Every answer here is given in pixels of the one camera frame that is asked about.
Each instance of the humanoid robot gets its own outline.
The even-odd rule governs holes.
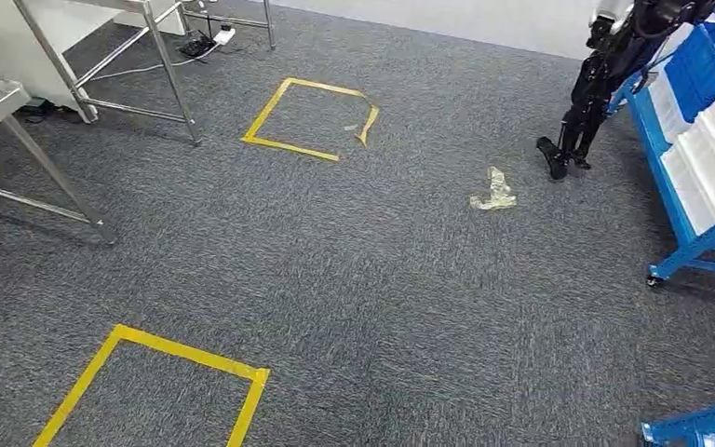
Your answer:
[[[714,8],[715,0],[601,0],[587,40],[594,51],[582,64],[558,143],[547,137],[536,142],[553,179],[563,179],[572,160],[577,168],[590,169],[587,152],[607,118],[613,93],[629,76],[644,71],[682,24],[702,22]],[[643,73],[640,86],[646,78]]]

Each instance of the metal table leg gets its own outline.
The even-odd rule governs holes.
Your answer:
[[[264,0],[264,16],[267,18],[267,35],[270,39],[270,49],[276,49],[276,32],[273,30],[273,19],[270,17],[270,0]]]
[[[73,77],[70,76],[69,73],[67,73],[67,67],[64,66],[64,63],[61,62],[61,60],[59,59],[59,56],[56,54],[56,50],[53,49],[53,46],[50,45],[50,42],[47,40],[47,37],[42,32],[42,28],[40,28],[39,24],[36,22],[36,20],[34,20],[34,16],[32,16],[31,12],[29,12],[29,10],[26,8],[25,4],[23,3],[23,0],[13,0],[13,2],[15,3],[15,7],[18,9],[18,11],[20,11],[20,14],[23,16],[23,19],[26,20],[26,24],[29,25],[29,29],[32,30],[32,33],[37,39],[37,42],[39,42],[40,47],[42,47],[42,49],[45,51],[47,58],[50,59],[51,63],[53,63],[53,66],[56,67],[56,71],[59,72],[61,80],[63,80],[64,84],[67,85],[67,88],[73,95],[73,99],[75,99],[75,102],[78,104],[78,107],[81,109],[81,112],[83,112],[86,120],[88,122],[96,121],[97,114],[95,113],[94,107],[84,103],[84,98],[81,95],[81,92],[78,91],[78,88],[75,86],[75,81]]]
[[[98,233],[100,233],[100,236],[103,240],[105,240],[105,242],[113,244],[116,241],[116,234],[110,228],[108,228],[102,216],[100,216],[98,212],[91,208],[83,200],[83,198],[78,195],[74,186],[70,183],[67,177],[61,172],[61,170],[56,166],[56,164],[53,163],[50,158],[48,158],[45,151],[42,150],[41,147],[39,147],[39,144],[37,144],[32,138],[32,136],[29,135],[29,133],[20,125],[20,123],[18,123],[18,120],[15,119],[14,116],[10,115],[5,118],[4,124],[13,134],[15,134],[16,137],[18,137],[20,143],[25,146],[25,148],[29,151],[29,153],[31,153],[32,156],[34,156],[37,162],[39,162],[40,166],[42,166],[42,168],[50,175],[50,178],[53,179],[54,182],[56,182],[59,188],[61,188],[61,190],[64,191],[65,194],[67,194],[67,196],[73,201],[73,203],[75,203],[78,209],[83,212],[84,216],[86,216],[85,222],[90,224],[92,228],[94,228]],[[18,200],[27,205],[42,208],[43,210],[55,212],[57,214],[61,214],[63,216],[70,217],[76,220],[81,220],[79,215],[76,216],[76,214],[78,213],[75,213],[73,211],[68,211],[31,199],[20,200],[20,198],[22,197],[16,195],[6,197],[11,198],[13,200]]]
[[[177,82],[177,75],[174,73],[174,66],[171,64],[171,58],[169,57],[169,51],[166,49],[166,43],[163,42],[163,36],[157,29],[157,23],[155,23],[155,18],[151,13],[143,13],[143,18],[146,21],[146,26],[149,27],[149,33],[155,40],[155,46],[157,47],[157,52],[160,53],[160,59],[163,61],[163,68],[166,69],[166,74],[169,76],[169,82],[171,84],[171,90],[174,92],[174,97],[177,99],[177,103],[180,105],[182,110],[182,116],[185,117],[185,124],[187,129],[190,131],[190,135],[193,137],[194,143],[201,142],[201,135],[198,134],[198,128],[193,116],[190,114],[190,109],[187,108],[187,104],[182,99],[182,93],[180,92],[179,83]]]

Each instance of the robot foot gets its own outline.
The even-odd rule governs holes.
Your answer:
[[[546,159],[546,163],[549,165],[549,176],[552,177],[552,180],[563,180],[568,171],[566,170],[566,166],[558,159],[558,154],[560,153],[558,146],[549,138],[541,137],[536,140],[535,147],[544,154],[544,159]]]
[[[584,158],[575,158],[574,165],[577,166],[579,169],[584,169],[584,170],[593,168],[592,166],[590,166],[590,163],[585,161]]]

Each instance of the blue metal rack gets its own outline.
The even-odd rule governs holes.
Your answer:
[[[648,442],[667,445],[686,440],[687,446],[715,446],[715,406],[695,413],[671,416],[656,422],[641,424],[642,436]]]
[[[684,47],[687,48],[680,47],[677,51],[690,50],[689,46]],[[671,253],[668,258],[659,264],[649,266],[651,275],[648,278],[648,284],[653,287],[668,279],[683,267],[700,268],[715,272],[715,262],[698,259],[707,251],[715,251],[715,225],[701,235],[695,233],[660,158],[670,147],[670,144],[665,140],[648,88],[643,88],[637,94],[632,93],[634,86],[640,79],[641,77],[638,74],[631,76],[615,94],[609,110],[611,113],[614,112],[618,103],[622,100],[627,100],[645,148],[651,172],[654,175],[659,193],[668,212],[670,223],[679,242],[678,249]]]

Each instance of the yellow tape square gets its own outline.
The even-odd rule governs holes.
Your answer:
[[[353,90],[351,88],[329,86],[327,84],[320,84],[318,82],[306,81],[304,79],[297,79],[295,77],[287,77],[281,83],[280,87],[278,87],[278,90],[276,90],[276,93],[273,95],[273,97],[270,98],[270,101],[264,106],[262,111],[259,113],[259,116],[257,116],[256,119],[253,121],[253,124],[250,125],[250,128],[248,128],[248,131],[245,132],[245,136],[243,136],[240,140],[243,142],[261,144],[261,145],[270,146],[270,147],[277,147],[279,149],[286,149],[288,151],[298,152],[298,153],[306,154],[309,156],[318,156],[319,158],[324,158],[324,159],[330,160],[330,161],[338,161],[338,156],[335,156],[333,154],[328,154],[326,152],[321,152],[321,151],[315,151],[313,149],[306,149],[304,147],[298,147],[293,144],[287,144],[285,142],[274,142],[272,140],[267,140],[265,138],[256,136],[256,132],[259,131],[259,128],[262,126],[262,124],[264,124],[264,121],[270,115],[270,112],[272,112],[273,109],[276,108],[276,106],[278,105],[278,101],[280,101],[281,96],[283,96],[283,94],[286,92],[287,89],[289,89],[289,86],[291,86],[292,84],[297,84],[300,86],[306,86],[306,87],[310,87],[310,88],[322,88],[322,89],[332,91],[335,93],[342,93],[344,95],[357,96],[357,97],[363,98],[364,100],[366,100],[366,102],[369,102],[369,99],[366,98],[366,95],[364,95],[363,93],[360,93],[357,90]],[[369,129],[371,128],[371,125],[374,124],[374,121],[377,120],[377,116],[379,115],[379,112],[380,112],[380,109],[378,107],[376,107],[375,105],[371,104],[370,102],[369,102],[369,105],[371,106],[371,110],[369,111],[369,118],[366,120],[366,124],[363,126],[362,132],[355,135],[360,140],[360,142],[363,143],[363,146],[366,145],[366,138],[368,137]]]
[[[172,342],[165,338],[152,335],[148,332],[139,331],[128,326],[117,324],[105,339],[105,342],[100,347],[100,350],[92,358],[84,372],[78,377],[73,389],[64,398],[64,401],[56,409],[56,412],[47,421],[45,428],[34,441],[33,447],[45,447],[53,440],[56,433],[59,432],[67,416],[75,407],[76,403],[84,395],[91,381],[94,380],[95,374],[100,370],[102,365],[111,355],[111,352],[116,348],[116,344],[121,340],[127,340],[139,345],[147,346],[151,349],[165,352],[176,357],[182,357],[196,363],[200,363],[210,368],[230,373],[251,381],[248,395],[245,402],[242,404],[242,410],[235,421],[232,434],[226,443],[227,447],[237,447],[242,445],[245,435],[248,432],[250,420],[253,418],[253,413],[256,411],[256,406],[259,404],[259,399],[264,391],[264,384],[267,382],[267,377],[270,375],[270,370],[265,368],[253,368],[244,363],[235,360],[227,359],[226,357],[216,356],[209,352],[196,349],[194,347],[182,345],[177,342]]]

